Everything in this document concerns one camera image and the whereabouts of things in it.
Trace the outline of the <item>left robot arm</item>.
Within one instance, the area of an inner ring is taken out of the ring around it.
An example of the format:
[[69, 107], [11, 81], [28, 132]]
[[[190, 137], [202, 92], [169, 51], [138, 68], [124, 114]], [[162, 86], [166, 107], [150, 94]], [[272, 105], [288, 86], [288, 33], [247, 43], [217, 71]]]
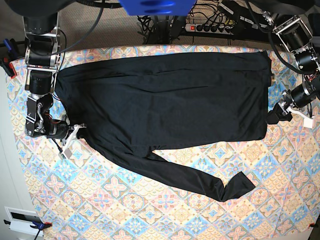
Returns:
[[312, 33], [297, 15], [279, 15], [265, 11], [263, 17], [273, 27], [272, 32], [280, 39], [285, 49], [292, 53], [296, 67], [286, 62], [275, 44], [270, 44], [278, 59], [292, 71], [302, 75], [302, 83], [292, 90], [284, 90], [281, 99], [268, 112], [266, 122], [276, 125], [289, 122], [292, 114], [303, 117], [303, 126], [313, 128], [312, 101], [320, 98], [320, 55], [312, 45]]

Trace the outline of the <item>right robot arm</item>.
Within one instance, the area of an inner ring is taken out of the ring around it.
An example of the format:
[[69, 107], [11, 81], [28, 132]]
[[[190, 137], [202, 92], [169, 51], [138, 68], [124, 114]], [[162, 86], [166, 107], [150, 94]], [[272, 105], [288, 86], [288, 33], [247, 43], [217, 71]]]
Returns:
[[27, 115], [25, 132], [29, 137], [45, 136], [53, 140], [62, 159], [70, 159], [77, 133], [85, 124], [71, 125], [67, 115], [54, 119], [50, 108], [54, 103], [56, 80], [62, 66], [59, 14], [45, 17], [23, 17], [27, 40], [25, 90]]

